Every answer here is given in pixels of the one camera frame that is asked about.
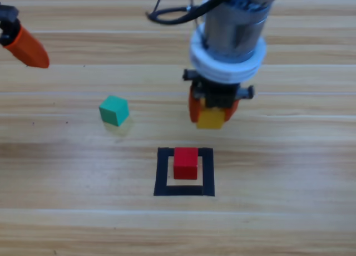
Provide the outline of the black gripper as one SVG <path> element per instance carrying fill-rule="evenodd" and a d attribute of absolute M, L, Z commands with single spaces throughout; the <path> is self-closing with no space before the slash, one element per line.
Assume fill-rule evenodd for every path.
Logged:
<path fill-rule="evenodd" d="M 182 79 L 191 81 L 189 114 L 193 123 L 199 122 L 205 106 L 223 108 L 225 121 L 229 121 L 238 108 L 239 100 L 252 99 L 255 96 L 254 86 L 242 88 L 239 82 L 225 84 L 210 81 L 193 69 L 185 69 Z"/>
<path fill-rule="evenodd" d="M 1 45 L 27 66 L 48 68 L 50 59 L 42 43 L 17 18 L 15 6 L 1 4 Z"/>

